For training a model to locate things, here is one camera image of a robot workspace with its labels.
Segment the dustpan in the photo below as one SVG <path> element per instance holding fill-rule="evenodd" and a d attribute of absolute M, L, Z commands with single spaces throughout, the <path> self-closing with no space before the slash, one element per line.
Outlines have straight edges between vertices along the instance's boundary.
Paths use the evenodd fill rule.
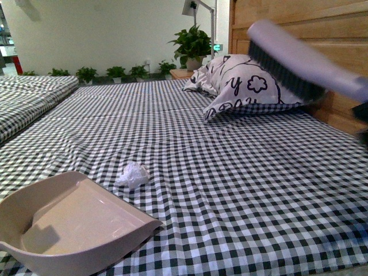
<path fill-rule="evenodd" d="M 6 197 L 0 222 L 0 250 L 39 276 L 96 273 L 162 224 L 75 171 Z"/>

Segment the tissue paper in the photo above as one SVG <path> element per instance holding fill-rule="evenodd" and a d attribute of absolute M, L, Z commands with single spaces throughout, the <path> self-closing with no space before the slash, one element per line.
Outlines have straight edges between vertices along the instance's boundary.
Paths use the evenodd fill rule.
<path fill-rule="evenodd" d="M 121 186 L 128 185 L 130 190 L 134 190 L 139 185 L 148 183 L 149 179 L 150 175 L 145 166 L 137 162 L 128 161 L 117 183 Z"/>

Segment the wooden headboard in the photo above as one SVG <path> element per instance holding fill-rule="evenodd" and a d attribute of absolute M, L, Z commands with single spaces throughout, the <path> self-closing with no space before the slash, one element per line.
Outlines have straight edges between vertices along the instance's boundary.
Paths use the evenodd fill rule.
<path fill-rule="evenodd" d="M 368 1 L 359 0 L 230 0 L 229 53 L 247 53 L 247 30 L 268 18 L 335 63 L 368 76 Z M 356 120 L 355 102 L 329 92 L 306 111 L 321 121 L 354 134 L 367 124 Z"/>

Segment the mattress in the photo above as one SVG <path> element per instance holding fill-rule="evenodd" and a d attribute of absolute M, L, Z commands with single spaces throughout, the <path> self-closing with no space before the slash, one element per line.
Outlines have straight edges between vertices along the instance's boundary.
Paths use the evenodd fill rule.
<path fill-rule="evenodd" d="M 0 76 L 0 144 L 68 96 L 75 76 Z"/>
<path fill-rule="evenodd" d="M 298 109 L 207 123 L 184 80 L 81 87 L 0 148 L 0 198 L 70 170 L 164 222 L 98 275 L 308 275 L 368 260 L 368 153 Z M 149 183 L 116 183 L 128 161 Z M 4 275 L 30 276 L 3 254 Z"/>

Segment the white pillow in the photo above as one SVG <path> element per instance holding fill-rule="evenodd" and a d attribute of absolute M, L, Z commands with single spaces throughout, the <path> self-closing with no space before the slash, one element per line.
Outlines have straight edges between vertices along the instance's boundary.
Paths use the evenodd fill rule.
<path fill-rule="evenodd" d="M 204 91 L 216 97 L 204 109 L 205 121 L 244 105 L 247 113 L 271 113 L 304 104 L 248 55 L 211 60 L 194 72 L 183 91 Z"/>

